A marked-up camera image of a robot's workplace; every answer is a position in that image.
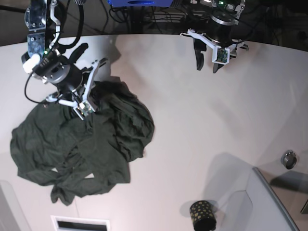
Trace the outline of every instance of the green shirt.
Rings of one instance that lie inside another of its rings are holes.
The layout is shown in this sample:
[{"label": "green shirt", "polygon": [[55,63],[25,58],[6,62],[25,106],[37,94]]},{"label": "green shirt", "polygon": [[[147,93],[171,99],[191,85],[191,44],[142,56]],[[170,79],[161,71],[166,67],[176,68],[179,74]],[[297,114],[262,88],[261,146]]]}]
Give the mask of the green shirt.
[{"label": "green shirt", "polygon": [[[18,175],[54,185],[53,203],[60,198],[69,205],[75,195],[107,193],[117,183],[129,183],[128,162],[143,157],[152,140],[152,117],[125,83],[97,82],[92,94],[99,110],[85,121],[70,107],[39,104],[12,131]],[[85,178],[91,173],[94,178]]]}]

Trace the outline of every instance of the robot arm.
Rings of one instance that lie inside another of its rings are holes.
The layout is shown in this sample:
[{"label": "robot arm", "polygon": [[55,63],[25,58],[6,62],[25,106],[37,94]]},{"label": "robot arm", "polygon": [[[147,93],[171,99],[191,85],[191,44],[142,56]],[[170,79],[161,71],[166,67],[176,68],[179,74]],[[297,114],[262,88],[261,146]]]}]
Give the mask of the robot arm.
[{"label": "robot arm", "polygon": [[[237,41],[231,38],[231,30],[238,24],[241,13],[245,8],[245,0],[212,0],[212,6],[213,10],[205,25],[205,31],[197,33],[195,30],[189,29],[187,33],[181,33],[181,35],[194,39],[198,70],[201,70],[204,62],[201,51],[206,51],[206,46],[213,50],[213,73],[216,73],[228,64],[231,58],[236,58],[237,48],[245,50],[249,48],[245,45],[245,41]],[[200,45],[199,41],[206,45],[205,48]]]},{"label": "robot arm", "polygon": [[[81,18],[79,28],[80,25],[82,28],[82,5],[79,6],[79,11]],[[79,31],[73,44],[59,44],[65,20],[65,7],[58,0],[31,0],[31,5],[25,14],[29,34],[28,52],[22,56],[23,67],[30,74],[28,80],[35,77],[43,83],[51,83],[57,87],[58,92],[49,95],[46,98],[47,102],[58,102],[73,107],[83,120],[97,109],[91,97],[91,89],[94,86],[94,77],[98,69],[106,64],[107,59],[94,61],[91,68],[78,69],[74,63],[88,48],[86,43],[75,49],[69,59],[63,56],[66,49],[74,47],[81,36],[81,31]]]}]

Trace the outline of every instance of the blue device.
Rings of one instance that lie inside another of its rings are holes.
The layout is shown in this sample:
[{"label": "blue device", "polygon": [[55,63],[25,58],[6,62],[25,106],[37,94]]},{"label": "blue device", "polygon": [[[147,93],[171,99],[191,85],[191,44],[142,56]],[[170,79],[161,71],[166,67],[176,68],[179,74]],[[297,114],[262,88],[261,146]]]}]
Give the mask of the blue device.
[{"label": "blue device", "polygon": [[114,7],[121,6],[171,6],[173,0],[109,0],[108,3]]}]

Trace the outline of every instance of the black cable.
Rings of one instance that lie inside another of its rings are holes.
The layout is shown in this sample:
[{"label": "black cable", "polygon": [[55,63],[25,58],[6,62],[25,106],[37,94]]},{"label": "black cable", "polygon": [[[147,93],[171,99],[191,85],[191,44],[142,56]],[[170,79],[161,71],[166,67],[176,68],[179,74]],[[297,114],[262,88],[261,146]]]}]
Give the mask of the black cable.
[{"label": "black cable", "polygon": [[197,15],[193,14],[193,11],[191,9],[191,7],[189,5],[183,5],[183,7],[185,8],[186,12],[187,12],[187,16],[190,17],[192,20],[194,21],[200,21],[200,17]]},{"label": "black cable", "polygon": [[251,11],[248,12],[243,12],[241,15],[248,15],[248,14],[252,14],[253,12],[255,12],[259,7],[261,7],[262,5],[259,4],[257,6],[255,6]]},{"label": "black cable", "polygon": [[10,11],[10,12],[15,12],[15,13],[25,13],[26,12],[25,9],[11,7],[11,6],[3,6],[3,5],[0,5],[0,10]]},{"label": "black cable", "polygon": [[[278,18],[278,17],[279,17],[279,16],[278,16],[277,5],[274,6],[274,17],[275,17],[275,18]],[[274,37],[276,38],[277,45],[280,46],[280,44],[279,44],[279,39],[278,39],[278,36],[277,36],[276,31],[275,31],[274,28],[273,28],[273,35],[274,35]]]},{"label": "black cable", "polygon": [[255,33],[256,31],[256,27],[258,26],[258,24],[262,21],[262,19],[264,18],[264,16],[266,16],[267,14],[267,10],[269,8],[266,9],[266,12],[260,17],[260,19],[256,22],[256,24],[252,27],[252,29],[250,30],[250,32],[245,36],[244,39],[241,39],[239,42],[233,42],[234,44],[240,44],[242,42],[245,42],[247,40],[249,40]]},{"label": "black cable", "polygon": [[[79,19],[76,18],[75,16],[73,16],[71,13],[67,12],[67,15],[69,15],[69,16],[71,16],[73,19],[79,21]],[[96,33],[98,33],[99,35],[101,34],[101,31],[100,31],[99,29],[96,29],[96,28],[94,28],[94,27],[91,27],[89,24],[84,23],[84,27],[88,27],[89,29],[94,30],[94,31],[95,31]]]},{"label": "black cable", "polygon": [[67,1],[67,4],[66,4],[66,9],[65,9],[65,12],[68,13],[68,7],[69,7],[69,4],[71,3],[71,0],[68,0]]},{"label": "black cable", "polygon": [[173,22],[173,20],[172,20],[172,16],[171,16],[171,14],[169,14],[169,12],[167,12],[167,11],[163,11],[163,10],[160,10],[161,12],[164,12],[165,14],[168,14],[169,15],[169,18],[170,18],[170,20],[171,20],[171,23],[172,23],[172,25],[173,25],[173,31],[172,31],[172,34],[174,34],[175,33],[175,30],[177,29],[176,28],[176,26],[175,26],[175,24],[174,24],[174,22]]},{"label": "black cable", "polygon": [[156,13],[155,14],[156,16],[164,16],[164,19],[165,18],[169,18],[170,16],[172,17],[172,19],[174,19],[174,20],[181,20],[181,19],[183,19],[183,17],[176,17],[176,16],[172,16],[171,14],[168,14],[167,12],[166,13],[163,13],[163,14],[160,14],[160,13]]},{"label": "black cable", "polygon": [[112,16],[111,12],[112,12],[112,10],[111,10],[111,8],[110,8],[110,9],[109,9],[109,16],[110,16],[115,22],[117,22],[117,23],[124,23],[124,22],[125,22],[125,19],[124,19],[123,21],[118,21],[116,18],[114,18],[114,17]]},{"label": "black cable", "polygon": [[123,19],[118,15],[118,12],[121,11],[121,9],[115,9],[113,8],[112,5],[110,5],[110,10],[109,10],[109,14],[110,14],[110,17],[111,16],[111,12],[112,11],[113,13],[115,13],[115,15],[118,17],[119,21],[121,21],[121,23],[124,23],[125,22],[125,17],[123,16]]},{"label": "black cable", "polygon": [[130,21],[131,29],[132,29],[133,33],[135,33],[134,32],[134,26],[133,26],[133,23],[135,21],[135,16],[134,16],[134,8],[132,6],[129,8],[128,14],[129,14],[129,21]]},{"label": "black cable", "polygon": [[71,48],[73,48],[74,46],[76,46],[76,44],[79,42],[79,40],[81,38],[82,30],[83,30],[83,24],[84,24],[84,20],[85,20],[85,13],[83,11],[83,6],[82,5],[79,5],[78,8],[79,8],[79,25],[78,25],[77,36],[76,36],[74,42],[69,44],[69,45],[62,45],[62,44],[60,44],[60,46],[63,49],[71,49]]},{"label": "black cable", "polygon": [[35,101],[35,100],[30,99],[30,98],[27,96],[27,86],[28,86],[28,82],[29,82],[30,78],[32,77],[32,74],[33,74],[33,72],[31,72],[31,74],[29,75],[29,77],[28,77],[28,79],[27,79],[27,81],[26,81],[26,84],[25,84],[25,90],[24,90],[25,97],[27,98],[27,100],[29,100],[29,101],[31,101],[31,102],[33,102],[33,103],[44,104],[45,101],[38,102],[38,101]]},{"label": "black cable", "polygon": [[121,10],[121,13],[122,13],[123,17],[125,18],[127,32],[128,32],[128,34],[130,34],[130,27],[129,27],[129,22],[128,22],[128,13],[125,16],[124,9]]},{"label": "black cable", "polygon": [[180,12],[183,12],[185,15],[187,14],[185,11],[181,10],[181,9],[178,9],[178,8],[174,8],[175,10],[178,10]]},{"label": "black cable", "polygon": [[143,18],[144,18],[144,15],[145,15],[145,14],[144,14],[144,9],[145,9],[145,6],[142,6],[142,7],[141,7],[141,11],[140,11],[140,18],[139,18],[139,19],[140,19],[140,21],[142,21],[142,22],[143,22]]},{"label": "black cable", "polygon": [[208,15],[210,15],[212,10],[213,10],[212,7],[209,7],[209,6],[206,6],[206,5],[203,5],[203,4],[199,4],[198,7],[201,7]]},{"label": "black cable", "polygon": [[164,17],[164,18],[158,18],[157,20],[161,20],[161,19],[170,19],[170,21],[181,21],[181,18],[170,18],[170,17]]},{"label": "black cable", "polygon": [[107,11],[107,9],[106,9],[106,6],[105,6],[105,4],[103,3],[102,0],[100,0],[100,3],[102,4],[102,7],[104,8],[105,15],[106,15],[106,22],[105,22],[105,24],[104,24],[104,26],[103,26],[102,33],[106,34],[106,33],[105,33],[105,30],[106,30],[106,27],[107,27],[107,25],[108,25],[109,15],[108,15],[108,11]]},{"label": "black cable", "polygon": [[153,8],[153,7],[151,7],[151,8],[152,8],[153,19],[154,19],[154,21],[155,21],[156,27],[157,27],[157,29],[159,30],[159,32],[160,32],[161,34],[163,34],[163,32],[161,31],[161,29],[159,28],[159,26],[158,26],[158,24],[157,24],[157,21],[156,21],[156,18],[155,18],[155,11],[154,11],[154,8]]},{"label": "black cable", "polygon": [[182,18],[183,18],[183,16],[182,16],[182,17],[180,17],[179,15],[171,15],[169,12],[164,11],[164,10],[160,10],[159,12],[163,12],[163,13],[165,13],[165,15],[166,15],[166,14],[168,14],[168,15],[169,15],[169,17],[172,17],[172,18],[180,18],[180,19],[182,19]]}]

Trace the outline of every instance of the vent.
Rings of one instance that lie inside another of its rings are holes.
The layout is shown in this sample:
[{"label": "vent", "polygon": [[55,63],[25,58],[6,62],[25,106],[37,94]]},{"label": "vent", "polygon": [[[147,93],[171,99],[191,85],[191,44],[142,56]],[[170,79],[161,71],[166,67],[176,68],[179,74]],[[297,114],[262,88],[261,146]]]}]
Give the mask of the vent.
[{"label": "vent", "polygon": [[55,231],[110,231],[109,220],[51,217]]}]

